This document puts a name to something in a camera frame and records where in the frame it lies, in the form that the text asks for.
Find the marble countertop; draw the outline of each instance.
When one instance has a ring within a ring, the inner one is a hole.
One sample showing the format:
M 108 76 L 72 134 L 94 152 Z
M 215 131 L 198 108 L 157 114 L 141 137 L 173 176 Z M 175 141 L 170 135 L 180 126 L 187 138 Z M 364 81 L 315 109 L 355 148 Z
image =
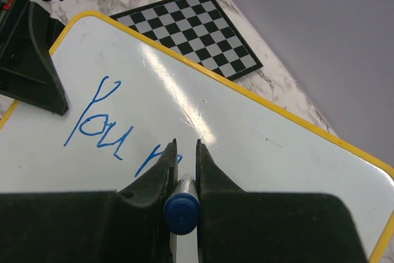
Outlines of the marble countertop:
M 156 1 L 160 0 L 52 1 L 52 16 L 63 23 L 68 23 L 76 14 L 85 10 L 97 10 L 105 15 L 113 15 Z M 237 7 L 230 0 L 217 1 L 264 65 L 263 68 L 243 76 L 235 82 L 325 131 L 335 134 L 323 115 L 308 100 L 291 75 Z M 4 114 L 11 102 L 12 100 L 9 98 L 0 97 L 0 116 Z M 392 240 L 381 262 L 394 262 L 393 249 L 394 243 Z

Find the red part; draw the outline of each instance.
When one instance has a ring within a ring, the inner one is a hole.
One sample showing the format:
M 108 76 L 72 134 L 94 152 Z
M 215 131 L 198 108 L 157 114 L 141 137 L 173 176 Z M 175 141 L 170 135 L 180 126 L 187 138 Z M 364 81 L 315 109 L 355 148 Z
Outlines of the red part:
M 2 9 L 9 10 L 14 3 L 15 0 L 8 0 L 5 5 L 3 5 Z

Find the checkerboard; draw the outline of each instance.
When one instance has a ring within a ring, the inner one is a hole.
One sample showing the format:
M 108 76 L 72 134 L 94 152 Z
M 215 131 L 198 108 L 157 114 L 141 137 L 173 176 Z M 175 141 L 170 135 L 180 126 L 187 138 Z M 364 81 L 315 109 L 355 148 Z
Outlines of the checkerboard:
M 165 0 L 112 18 L 230 80 L 263 66 L 216 0 Z

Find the blue marker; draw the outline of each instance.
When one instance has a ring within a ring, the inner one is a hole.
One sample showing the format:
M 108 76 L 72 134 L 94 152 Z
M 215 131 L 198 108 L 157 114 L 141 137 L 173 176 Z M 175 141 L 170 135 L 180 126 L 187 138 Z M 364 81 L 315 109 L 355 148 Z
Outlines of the blue marker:
M 199 211 L 196 182 L 191 175 L 185 174 L 164 205 L 164 218 L 169 230 L 177 235 L 192 232 L 197 226 Z

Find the yellow whiteboard frame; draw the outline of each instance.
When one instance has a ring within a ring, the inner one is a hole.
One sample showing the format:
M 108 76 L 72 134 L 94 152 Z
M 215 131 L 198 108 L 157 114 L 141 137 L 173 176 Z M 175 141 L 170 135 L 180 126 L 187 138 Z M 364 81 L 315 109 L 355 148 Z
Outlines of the yellow whiteboard frame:
M 156 41 L 153 41 L 152 39 L 147 38 L 146 36 L 130 29 L 129 27 L 126 27 L 119 22 L 107 17 L 106 15 L 101 14 L 100 12 L 95 12 L 95 11 L 86 11 L 78 14 L 75 16 L 65 27 L 65 29 L 62 31 L 62 33 L 59 35 L 59 37 L 56 39 L 52 47 L 49 49 L 50 55 L 53 55 L 56 49 L 59 47 L 60 43 L 62 43 L 63 39 L 67 35 L 67 33 L 71 30 L 73 25 L 80 19 L 84 17 L 96 17 L 104 22 L 116 27 L 117 29 L 141 40 L 142 42 L 149 44 L 150 46 L 153 46 L 154 48 L 158 49 L 159 51 L 177 59 L 179 62 L 182 62 L 189 67 L 192 67 L 193 69 L 209 76 L 210 78 L 224 84 L 225 86 L 230 87 L 236 92 L 239 92 L 240 94 L 250 98 L 251 100 L 263 105 L 264 107 L 276 112 L 277 114 L 287 118 L 288 120 L 291 120 L 292 122 L 304 127 L 305 129 L 308 129 L 311 132 L 314 132 L 316 135 L 325 138 L 326 140 L 330 141 L 333 144 L 338 145 L 339 147 L 349 151 L 350 153 L 364 159 L 365 161 L 373 164 L 374 166 L 380 168 L 381 170 L 385 171 L 389 176 L 394 179 L 394 168 L 389 166 L 387 163 L 384 163 L 381 160 L 378 160 L 377 158 L 373 157 L 372 155 L 362 151 L 361 149 L 353 146 L 352 144 L 349 144 L 340 138 L 324 131 L 323 129 L 313 125 L 312 123 L 309 123 L 308 121 L 298 117 L 297 115 L 292 114 L 291 112 L 288 112 L 287 110 L 275 105 L 274 103 L 260 97 L 259 95 L 243 88 L 242 86 L 239 86 L 238 84 L 228 80 L 227 78 L 224 78 L 223 76 L 220 76 L 211 70 L 208 70 L 207 68 L 204 68 L 203 66 L 189 60 L 188 58 L 185 58 L 184 56 L 166 48 L 165 46 L 162 46 L 161 44 L 157 43 Z M 11 104 L 9 109 L 6 111 L 6 114 L 0 120 L 0 129 L 5 125 L 7 120 L 10 118 L 11 114 L 14 112 L 16 107 L 18 106 L 19 101 L 14 100 L 14 102 Z M 383 256 L 383 253 L 385 252 L 388 243 L 390 242 L 390 239 L 392 235 L 394 234 L 394 212 L 390 216 L 385 228 L 383 229 L 382 234 L 380 235 L 380 238 L 377 241 L 377 244 L 371 254 L 371 257 L 369 258 L 370 263 L 378 263 L 380 258 Z

